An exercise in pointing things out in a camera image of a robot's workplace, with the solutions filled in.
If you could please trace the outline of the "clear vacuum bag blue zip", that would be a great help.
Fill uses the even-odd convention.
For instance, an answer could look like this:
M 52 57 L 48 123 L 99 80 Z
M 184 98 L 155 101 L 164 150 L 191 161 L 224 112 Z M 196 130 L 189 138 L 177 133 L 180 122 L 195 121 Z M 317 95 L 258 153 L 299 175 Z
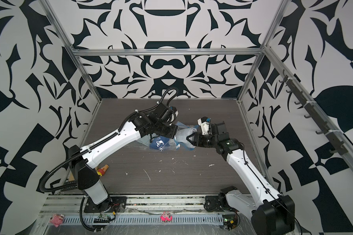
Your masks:
M 185 150 L 192 151 L 195 147 L 186 140 L 188 135 L 194 134 L 198 130 L 198 125 L 185 125 L 181 122 L 176 123 L 178 129 L 177 134 L 174 138 L 167 138 L 156 135 L 145 136 L 129 146 L 136 147 L 141 150 L 154 150 L 154 151 L 167 151 L 167 150 L 179 150 L 184 148 Z

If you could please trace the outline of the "blue towel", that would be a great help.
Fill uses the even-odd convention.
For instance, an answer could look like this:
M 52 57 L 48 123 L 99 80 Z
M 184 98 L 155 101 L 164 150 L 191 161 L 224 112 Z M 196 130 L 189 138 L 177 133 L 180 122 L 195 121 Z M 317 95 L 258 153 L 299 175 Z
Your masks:
M 169 141 L 169 138 L 163 136 L 153 137 L 149 147 L 153 150 L 164 151 L 170 148 Z

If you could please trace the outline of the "grey towel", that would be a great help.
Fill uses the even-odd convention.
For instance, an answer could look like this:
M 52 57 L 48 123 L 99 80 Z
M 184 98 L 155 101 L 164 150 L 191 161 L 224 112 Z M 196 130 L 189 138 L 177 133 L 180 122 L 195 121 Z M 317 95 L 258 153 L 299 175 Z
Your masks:
M 174 142 L 176 149 L 184 147 L 187 150 L 193 150 L 194 145 L 190 141 L 194 141 L 194 134 L 197 132 L 195 127 L 180 129 L 176 132 L 174 136 Z

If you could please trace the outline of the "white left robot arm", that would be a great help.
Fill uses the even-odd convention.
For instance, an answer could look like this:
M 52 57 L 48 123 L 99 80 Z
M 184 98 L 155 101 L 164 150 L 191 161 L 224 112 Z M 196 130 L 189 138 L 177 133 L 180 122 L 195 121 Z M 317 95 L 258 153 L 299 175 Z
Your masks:
M 131 113 L 118 129 L 81 147 L 73 154 L 77 159 L 70 163 L 77 188 L 101 211 L 108 210 L 112 200 L 97 173 L 98 166 L 121 148 L 145 136 L 172 139 L 177 132 L 177 126 L 173 124 L 177 116 L 176 107 L 159 102 L 151 109 Z

